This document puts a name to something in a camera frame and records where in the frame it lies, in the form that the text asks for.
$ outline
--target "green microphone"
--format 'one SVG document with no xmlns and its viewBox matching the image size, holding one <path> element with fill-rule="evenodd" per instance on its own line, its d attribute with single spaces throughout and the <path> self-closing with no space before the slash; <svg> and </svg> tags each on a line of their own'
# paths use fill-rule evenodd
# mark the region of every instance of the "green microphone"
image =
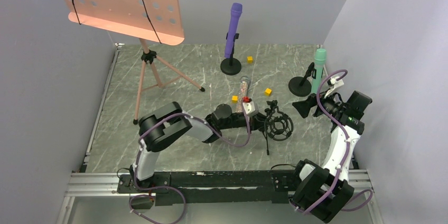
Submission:
<svg viewBox="0 0 448 224">
<path fill-rule="evenodd" d="M 311 77 L 313 78 L 313 83 L 311 84 L 311 93 L 317 94 L 319 85 L 322 80 L 323 66 L 326 61 L 326 49 L 317 49 L 314 54 L 314 70 Z"/>
</svg>

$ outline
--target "tripod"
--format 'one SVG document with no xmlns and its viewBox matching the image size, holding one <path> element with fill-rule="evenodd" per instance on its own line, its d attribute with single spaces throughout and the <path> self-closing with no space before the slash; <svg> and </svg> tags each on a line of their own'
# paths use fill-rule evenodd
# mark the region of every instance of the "tripod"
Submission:
<svg viewBox="0 0 448 224">
<path fill-rule="evenodd" d="M 176 67 L 172 66 L 171 64 L 166 62 L 164 59 L 162 59 L 160 56 L 158 56 L 157 52 L 149 50 L 148 45 L 146 44 L 146 41 L 144 39 L 139 38 L 139 40 L 143 47 L 143 55 L 142 55 L 142 70 L 140 71 L 140 82 L 138 83 L 137 104 L 135 105 L 135 114 L 134 114 L 134 121 L 133 121 L 134 125 L 136 125 L 138 123 L 138 110 L 140 108 L 140 97 L 142 96 L 142 92 L 145 90 L 148 90 L 148 89 L 151 89 L 154 87 L 163 88 L 166 85 L 173 83 L 180 78 L 184 78 L 185 80 L 189 81 L 195 87 L 199 88 L 199 90 L 201 90 L 202 92 L 205 92 L 205 90 L 206 90 L 203 87 L 201 87 L 198 83 L 196 83 L 195 81 L 193 81 L 192 79 L 187 77 L 184 73 L 179 71 Z M 160 77 L 158 76 L 158 72 L 157 72 L 157 69 L 154 64 L 154 59 L 159 60 L 162 64 L 166 65 L 168 68 L 173 70 L 175 73 L 179 74 L 179 76 L 177 78 L 174 78 L 174 79 L 166 82 L 166 83 L 162 83 L 162 81 L 160 80 Z M 143 88 L 143 79 L 145 77 L 145 69 L 146 69 L 146 64 L 148 62 L 151 66 L 151 70 L 153 71 L 153 75 L 154 75 L 154 78 L 155 78 L 155 81 L 157 82 L 157 84 L 152 85 L 147 88 Z"/>
</svg>

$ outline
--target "round black base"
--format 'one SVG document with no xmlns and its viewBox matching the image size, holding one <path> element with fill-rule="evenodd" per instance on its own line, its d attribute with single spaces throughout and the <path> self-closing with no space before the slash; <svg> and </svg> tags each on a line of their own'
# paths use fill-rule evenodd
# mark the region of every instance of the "round black base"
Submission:
<svg viewBox="0 0 448 224">
<path fill-rule="evenodd" d="M 288 83 L 288 88 L 290 89 L 291 93 L 295 94 L 296 96 L 307 96 L 311 93 L 311 83 L 308 80 L 305 80 L 305 83 L 300 86 L 300 82 L 302 81 L 303 77 L 297 76 L 290 80 Z"/>
<path fill-rule="evenodd" d="M 241 71 L 241 63 L 234 58 L 233 64 L 230 65 L 230 59 L 224 59 L 221 62 L 221 71 L 227 75 L 236 75 Z"/>
</svg>

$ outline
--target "purple microphone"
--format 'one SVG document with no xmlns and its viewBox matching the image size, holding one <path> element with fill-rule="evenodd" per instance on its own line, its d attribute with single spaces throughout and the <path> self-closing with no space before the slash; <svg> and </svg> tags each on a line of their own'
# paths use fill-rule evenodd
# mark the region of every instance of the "purple microphone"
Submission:
<svg viewBox="0 0 448 224">
<path fill-rule="evenodd" d="M 224 50 L 224 60 L 221 62 L 221 71 L 227 75 L 236 75 L 241 71 L 241 63 L 234 59 L 235 40 L 238 39 L 238 21 L 242 13 L 242 5 L 233 3 L 230 10 L 230 24 L 227 32 L 226 49 Z"/>
</svg>

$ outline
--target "microphone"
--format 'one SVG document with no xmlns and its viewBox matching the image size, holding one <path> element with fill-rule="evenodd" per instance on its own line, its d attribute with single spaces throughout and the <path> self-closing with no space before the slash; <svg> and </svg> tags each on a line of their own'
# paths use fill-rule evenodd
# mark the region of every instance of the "microphone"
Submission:
<svg viewBox="0 0 448 224">
<path fill-rule="evenodd" d="M 230 10 L 230 24 L 229 31 L 227 32 L 227 43 L 226 49 L 224 50 L 224 57 L 226 59 L 230 58 L 232 50 L 235 43 L 235 34 L 237 33 L 238 21 L 241 17 L 242 5 L 239 3 L 234 3 L 232 9 Z"/>
<path fill-rule="evenodd" d="M 311 84 L 311 93 L 318 94 L 318 88 L 321 84 L 323 65 L 326 61 L 326 49 L 317 49 L 314 54 L 314 71 L 312 74 L 313 83 Z"/>
<path fill-rule="evenodd" d="M 221 62 L 221 71 L 227 75 L 236 75 L 241 71 L 241 62 L 234 58 L 235 40 L 238 39 L 238 21 L 242 13 L 242 5 L 233 3 L 230 10 L 230 24 L 227 32 L 226 48 L 224 49 L 224 60 Z"/>
</svg>

